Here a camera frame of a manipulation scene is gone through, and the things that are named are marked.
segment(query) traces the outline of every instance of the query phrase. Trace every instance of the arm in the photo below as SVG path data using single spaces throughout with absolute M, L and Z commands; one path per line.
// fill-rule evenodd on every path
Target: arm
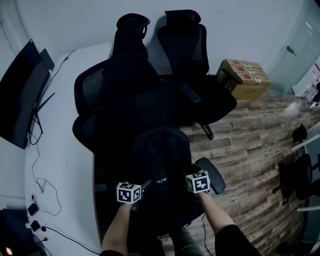
M 131 204 L 125 203 L 119 207 L 111 225 L 102 241 L 102 251 L 112 250 L 123 256 L 128 255 L 127 236 Z
M 235 224 L 231 217 L 216 204 L 209 194 L 201 192 L 198 196 L 215 235 L 226 226 Z
M 259 256 L 257 249 L 235 225 L 231 217 L 221 209 L 207 193 L 199 193 L 205 215 L 215 234 L 215 254 Z

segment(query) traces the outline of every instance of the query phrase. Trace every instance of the cable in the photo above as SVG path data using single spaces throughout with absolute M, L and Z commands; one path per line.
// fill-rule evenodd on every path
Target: cable
M 42 100 L 42 97 L 45 95 L 45 93 L 46 93 L 47 90 L 49 89 L 52 80 L 55 78 L 56 74 L 58 74 L 59 70 L 61 69 L 62 64 L 69 58 L 69 56 L 70 56 L 74 51 L 76 51 L 76 50 L 73 50 L 72 52 L 70 52 L 70 53 L 68 54 L 68 56 L 67 56 L 67 57 L 62 61 L 62 63 L 60 64 L 60 67 L 59 67 L 58 71 L 55 72 L 55 74 L 53 75 L 53 77 L 51 78 L 51 80 L 50 80 L 50 82 L 49 82 L 49 85 L 48 85 L 47 88 L 44 90 L 44 92 L 41 94 L 40 99 L 39 99 L 39 101 L 38 101 L 38 104 L 37 104 L 37 106 L 36 106 L 36 109 L 38 108 L 38 106 L 39 106 L 39 104 L 40 104 L 40 102 L 41 102 L 41 100 Z
M 54 229 L 53 229 L 53 228 L 51 228 L 51 227 L 42 226 L 42 227 L 41 227 L 41 230 L 42 230 L 42 231 L 44 231 L 44 230 L 43 230 L 43 228 L 48 229 L 48 230 L 52 230 L 52 231 L 54 231 L 54 232 L 57 232 L 59 235 L 61 235 L 61 236 L 65 237 L 65 238 L 67 238 L 67 239 L 71 240 L 72 242 L 75 242 L 76 244 L 78 244 L 78 245 L 82 246 L 84 249 L 88 250 L 89 252 L 91 252 L 91 253 L 93 253 L 93 254 L 96 254 L 96 255 L 100 255 L 100 253 L 97 253 L 97 252 L 95 252 L 95 251 L 93 251 L 93 250 L 88 249 L 87 247 L 85 247 L 85 246 L 84 246 L 84 245 L 82 245 L 81 243 L 79 243 L 79 242 L 77 242 L 77 241 L 75 241 L 75 240 L 73 240 L 73 239 L 71 239 L 71 238 L 69 238 L 69 237 L 65 236 L 64 234 L 61 234 L 60 232 L 58 232 L 58 231 L 54 230 Z
M 32 134 L 31 131 L 29 132 L 29 136 L 30 136 L 30 135 L 31 135 L 32 137 L 34 137 L 35 140 L 36 140 L 36 142 L 35 142 L 34 144 L 32 144 L 32 142 L 31 142 L 31 137 L 30 137 L 30 143 L 31 143 L 32 145 L 36 145 L 36 150 L 37 150 L 37 152 L 38 152 L 38 157 L 36 158 L 36 160 L 35 160 L 34 163 L 32 164 L 32 168 L 31 168 L 31 170 L 32 170 L 32 175 L 33 175 L 33 181 L 39 186 L 39 189 L 40 189 L 40 191 L 41 191 L 41 194 L 43 194 L 43 193 L 45 192 L 45 188 L 46 188 L 46 184 L 47 184 L 47 183 L 48 183 L 51 187 L 53 187 L 53 189 L 55 190 L 56 200 L 57 200 L 57 202 L 58 202 L 58 204 L 59 204 L 59 207 L 60 207 L 60 210 L 59 210 L 56 214 L 53 214 L 53 213 L 51 213 L 51 212 L 49 212 L 49 211 L 41 210 L 41 209 L 39 208 L 39 206 L 38 206 L 38 210 L 39 210 L 40 212 L 47 213 L 47 214 L 50 214 L 50 215 L 52 215 L 52 216 L 57 216 L 57 215 L 61 212 L 61 210 L 62 210 L 62 207 L 61 207 L 61 204 L 60 204 L 59 198 L 58 198 L 58 191 L 57 191 L 57 189 L 56 189 L 46 178 L 37 178 L 37 179 L 36 179 L 35 173 L 34 173 L 34 166 L 35 166 L 36 162 L 38 161 L 38 159 L 39 159 L 39 157 L 40 157 L 38 142 L 39 142 L 39 140 L 40 140 L 40 138 L 41 138 L 41 134 L 40 134 L 40 136 L 39 136 L 38 139 Z
M 44 244 L 42 243 L 44 240 L 40 241 L 40 239 L 35 235 L 35 234 L 32 234 L 36 239 L 38 239 L 39 242 L 37 242 L 35 245 L 37 244 L 41 244 L 46 250 L 47 252 L 50 254 L 50 256 L 52 256 L 51 252 L 47 249 L 47 247 L 44 246 Z
M 45 241 L 48 241 L 48 238 L 45 237 L 43 240 L 37 242 L 35 245 L 37 245 L 37 244 L 39 244 L 39 243 L 42 243 L 42 242 L 45 242 Z
M 207 252 L 209 253 L 210 256 L 214 256 L 208 249 L 207 247 L 207 241 L 206 241 L 206 235 L 207 235 L 207 232 L 206 232 L 206 226 L 205 226 L 205 222 L 204 222 L 204 217 L 206 216 L 206 214 L 204 213 L 203 216 L 202 216 L 202 225 L 203 225 L 203 230 L 204 230 L 204 237 L 203 237 L 203 244 L 204 244 L 204 247 L 205 249 L 207 250 Z

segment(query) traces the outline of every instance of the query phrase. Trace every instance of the monitor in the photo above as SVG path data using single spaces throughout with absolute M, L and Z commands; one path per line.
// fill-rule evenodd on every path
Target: monitor
M 22 149 L 27 146 L 35 108 L 49 76 L 30 40 L 0 81 L 0 136 Z

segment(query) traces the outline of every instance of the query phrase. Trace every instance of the glass door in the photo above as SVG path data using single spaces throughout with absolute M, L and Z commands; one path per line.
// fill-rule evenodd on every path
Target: glass door
M 320 7 L 308 1 L 305 16 L 291 43 L 268 75 L 270 92 L 292 94 L 294 86 L 320 56 Z

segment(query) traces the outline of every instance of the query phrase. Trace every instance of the cardboard box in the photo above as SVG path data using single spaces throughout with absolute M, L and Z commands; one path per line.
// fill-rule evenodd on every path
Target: cardboard box
M 267 74 L 261 68 L 246 67 L 246 66 L 232 66 L 232 65 L 229 67 L 236 73 L 267 76 Z
M 232 95 L 236 100 L 255 100 L 259 98 L 265 91 L 267 87 L 264 86 L 237 86 L 234 88 Z
M 241 67 L 247 67 L 247 68 L 262 69 L 259 63 L 251 62 L 251 61 L 235 60 L 235 59 L 227 58 L 226 62 L 231 66 L 241 66 Z
M 217 74 L 218 82 L 226 76 L 222 68 L 232 69 L 243 81 L 242 84 L 230 81 L 225 87 L 237 100 L 255 100 L 271 86 L 271 81 L 258 63 L 225 59 Z

